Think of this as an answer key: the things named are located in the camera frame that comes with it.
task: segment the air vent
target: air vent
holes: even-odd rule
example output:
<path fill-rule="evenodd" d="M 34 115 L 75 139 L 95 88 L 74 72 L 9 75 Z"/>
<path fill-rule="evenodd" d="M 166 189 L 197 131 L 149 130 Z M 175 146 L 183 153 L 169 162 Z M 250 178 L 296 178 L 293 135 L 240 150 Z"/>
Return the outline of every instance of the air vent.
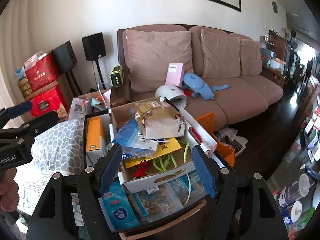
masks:
<path fill-rule="evenodd" d="M 309 33 L 309 34 L 311 35 L 311 32 L 308 31 L 307 29 L 305 29 L 305 28 L 303 28 L 303 27 L 301 27 L 300 25 L 297 25 L 297 24 L 296 24 L 296 26 L 297 26 L 298 28 L 304 30 L 306 33 Z"/>

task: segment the metal screw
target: metal screw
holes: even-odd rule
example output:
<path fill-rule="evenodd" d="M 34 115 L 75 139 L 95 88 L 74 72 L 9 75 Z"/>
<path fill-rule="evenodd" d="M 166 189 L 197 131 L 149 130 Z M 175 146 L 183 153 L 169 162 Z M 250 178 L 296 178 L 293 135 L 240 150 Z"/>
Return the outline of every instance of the metal screw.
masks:
<path fill-rule="evenodd" d="M 229 173 L 229 170 L 227 168 L 222 168 L 220 171 L 221 171 L 222 174 L 228 174 Z"/>
<path fill-rule="evenodd" d="M 54 179 L 58 179 L 58 178 L 60 178 L 60 173 L 59 173 L 59 172 L 56 172 L 55 174 L 52 175 L 52 177 L 53 177 Z"/>
<path fill-rule="evenodd" d="M 262 179 L 262 176 L 261 176 L 260 173 L 255 173 L 255 174 L 254 174 L 254 177 L 255 177 L 256 179 Z"/>
<path fill-rule="evenodd" d="M 90 172 L 93 172 L 93 171 L 94 171 L 94 168 L 91 167 L 91 166 L 85 168 L 85 172 L 86 172 L 86 173 L 90 173 Z"/>

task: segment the honeycomb pattern fabric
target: honeycomb pattern fabric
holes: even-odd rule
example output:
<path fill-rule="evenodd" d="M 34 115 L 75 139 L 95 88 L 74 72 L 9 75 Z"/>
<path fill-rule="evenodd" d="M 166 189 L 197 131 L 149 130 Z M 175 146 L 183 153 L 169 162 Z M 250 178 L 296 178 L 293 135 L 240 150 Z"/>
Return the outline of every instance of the honeycomb pattern fabric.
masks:
<path fill-rule="evenodd" d="M 84 169 L 83 121 L 69 120 L 45 131 L 35 138 L 31 154 L 33 160 L 17 168 L 15 178 L 19 185 L 18 209 L 32 215 L 51 176 L 78 174 Z M 79 199 L 72 194 L 76 224 L 83 226 Z"/>

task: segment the blue gripper pad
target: blue gripper pad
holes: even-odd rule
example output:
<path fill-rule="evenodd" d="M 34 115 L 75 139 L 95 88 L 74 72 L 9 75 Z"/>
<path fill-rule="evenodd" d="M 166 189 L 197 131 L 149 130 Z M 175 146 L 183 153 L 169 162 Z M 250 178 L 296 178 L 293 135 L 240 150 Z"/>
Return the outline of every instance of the blue gripper pad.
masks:
<path fill-rule="evenodd" d="M 15 119 L 16 117 L 26 114 L 27 112 L 31 111 L 32 109 L 32 102 L 26 101 L 16 106 L 10 107 L 7 112 L 7 118 Z"/>
<path fill-rule="evenodd" d="M 122 147 L 115 143 L 106 157 L 100 158 L 95 165 L 96 180 L 99 185 L 98 196 L 101 198 L 110 189 L 122 159 Z"/>
<path fill-rule="evenodd" d="M 215 187 L 215 179 L 214 176 L 210 173 L 207 165 L 205 164 L 203 158 L 208 158 L 205 153 L 202 151 L 200 147 L 193 147 L 191 150 L 192 161 L 196 167 L 196 170 L 199 174 L 201 183 L 204 187 L 204 190 L 207 194 L 211 196 L 211 198 L 216 198 L 218 192 Z"/>

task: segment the portable power device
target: portable power device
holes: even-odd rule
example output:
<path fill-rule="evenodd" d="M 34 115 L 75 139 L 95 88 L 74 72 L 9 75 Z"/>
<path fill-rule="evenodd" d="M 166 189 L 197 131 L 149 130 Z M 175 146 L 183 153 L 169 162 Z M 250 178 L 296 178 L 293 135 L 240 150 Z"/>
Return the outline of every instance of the portable power device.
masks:
<path fill-rule="evenodd" d="M 123 67 L 121 65 L 115 65 L 110 74 L 113 87 L 120 87 L 123 84 Z"/>

